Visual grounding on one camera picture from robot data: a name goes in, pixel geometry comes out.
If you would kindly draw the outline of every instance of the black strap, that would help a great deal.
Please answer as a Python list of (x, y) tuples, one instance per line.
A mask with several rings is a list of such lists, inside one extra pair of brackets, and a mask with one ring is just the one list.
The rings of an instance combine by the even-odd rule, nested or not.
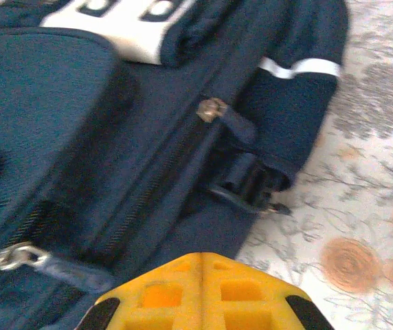
[(256, 155), (236, 151), (218, 158), (215, 167), (204, 185), (213, 195), (253, 214), (268, 209), (291, 214), (286, 206), (270, 203), (272, 193), (279, 191), (284, 181), (283, 174), (264, 166)]

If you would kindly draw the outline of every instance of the plastic buckle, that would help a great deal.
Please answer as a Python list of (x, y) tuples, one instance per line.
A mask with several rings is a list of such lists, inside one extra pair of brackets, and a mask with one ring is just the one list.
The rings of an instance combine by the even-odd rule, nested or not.
[(270, 202), (274, 191), (273, 171), (251, 153), (239, 152), (228, 157), (207, 185), (214, 196), (252, 214), (265, 211), (290, 215), (282, 204)]

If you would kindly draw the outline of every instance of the black rubber edge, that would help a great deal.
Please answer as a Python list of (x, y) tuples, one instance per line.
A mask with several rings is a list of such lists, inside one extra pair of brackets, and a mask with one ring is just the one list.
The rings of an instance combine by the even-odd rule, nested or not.
[(108, 298), (93, 306), (80, 321), (76, 330), (106, 330), (119, 305), (118, 298)]
[(335, 330), (312, 301), (299, 296), (285, 298), (305, 330)]

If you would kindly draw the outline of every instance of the white fabric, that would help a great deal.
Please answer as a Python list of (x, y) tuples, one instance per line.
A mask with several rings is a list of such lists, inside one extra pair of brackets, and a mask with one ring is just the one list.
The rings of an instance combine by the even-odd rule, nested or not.
[(194, 2), (195, 0), (185, 0), (166, 21), (145, 22), (140, 21), (140, 17), (155, 9), (159, 5), (158, 1), (120, 0), (102, 17), (94, 17), (78, 11), (78, 8), (87, 3), (85, 0), (73, 0), (45, 17), (41, 26), (66, 27), (100, 34), (110, 40), (126, 60), (160, 65), (160, 48), (165, 33)]
[(279, 66), (274, 60), (264, 57), (259, 65), (271, 73), (273, 76), (281, 79), (293, 79), (298, 74), (311, 72), (315, 74), (330, 74), (331, 76), (340, 76), (340, 65), (324, 60), (321, 58), (307, 58), (294, 63), (290, 69), (284, 69)]

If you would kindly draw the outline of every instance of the yellow plastic object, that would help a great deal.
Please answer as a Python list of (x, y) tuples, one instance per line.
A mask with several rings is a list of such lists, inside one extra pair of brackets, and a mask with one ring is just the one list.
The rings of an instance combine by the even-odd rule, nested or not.
[(98, 299), (119, 298), (107, 330), (304, 330), (299, 288), (213, 253), (187, 254)]

